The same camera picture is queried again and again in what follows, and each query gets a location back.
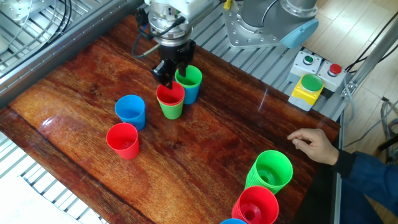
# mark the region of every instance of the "plastic cup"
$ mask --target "plastic cup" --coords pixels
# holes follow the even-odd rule
[[[106,135],[106,142],[123,159],[133,159],[138,155],[138,132],[132,124],[113,126]]]
[[[175,81],[181,84],[185,90],[185,105],[190,105],[197,100],[201,80],[201,71],[192,65],[188,65],[185,77],[180,75],[178,69],[175,72]]]
[[[230,218],[223,221],[221,224],[246,224],[246,223],[242,220],[238,220],[237,218]]]
[[[116,114],[125,122],[132,124],[140,131],[145,126],[145,103],[136,95],[127,95],[116,103],[114,107]]]
[[[241,194],[232,210],[232,218],[248,224],[271,224],[279,214],[275,195],[265,187],[253,186]]]
[[[293,177],[293,166],[283,153],[268,150],[259,155],[246,179],[245,189],[262,186],[276,194]]]
[[[172,90],[163,85],[156,90],[157,101],[168,119],[177,119],[181,116],[184,96],[185,90],[177,82],[172,82]]]

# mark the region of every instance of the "blue sleeve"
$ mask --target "blue sleeve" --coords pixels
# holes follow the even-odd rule
[[[333,169],[345,182],[379,202],[398,217],[398,166],[385,165],[378,158],[362,152],[340,151]]]

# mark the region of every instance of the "person's finger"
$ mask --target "person's finger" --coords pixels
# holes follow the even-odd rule
[[[314,129],[302,128],[302,129],[299,129],[299,130],[293,132],[289,136],[287,136],[287,139],[293,140],[293,139],[299,138],[299,137],[301,137],[300,139],[308,139],[310,141],[314,141],[315,140],[315,131],[314,131]]]
[[[312,150],[311,146],[299,139],[293,139],[293,144],[296,146],[297,149],[300,149],[306,154],[308,154]]]
[[[287,139],[293,140],[293,139],[299,138],[299,137],[302,138],[301,129],[299,129],[299,130],[297,130],[297,131],[294,131],[292,134],[288,135],[288,136],[287,136]]]

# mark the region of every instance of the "wooden tabletop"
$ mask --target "wooden tabletop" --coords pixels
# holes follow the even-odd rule
[[[220,223],[258,154],[276,149],[294,168],[276,195],[277,223],[290,223],[317,164],[286,137],[322,128],[332,141],[338,124],[200,47],[192,62],[203,72],[197,102],[166,119],[150,74],[158,55],[131,56],[134,21],[127,17],[2,109],[0,131],[110,223]],[[153,45],[141,40],[137,51]],[[139,155],[124,160],[105,137],[121,122],[115,103],[130,94],[144,99],[147,121]]]

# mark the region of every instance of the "red cup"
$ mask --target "red cup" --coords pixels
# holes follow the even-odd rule
[[[106,135],[106,142],[123,159],[133,159],[138,155],[138,132],[132,124],[113,126]]]
[[[181,84],[172,82],[172,89],[160,85],[156,90],[157,98],[167,106],[175,106],[184,100],[185,90]]]
[[[265,187],[253,186],[246,189],[232,209],[232,218],[248,224],[271,224],[279,214],[275,195]]]

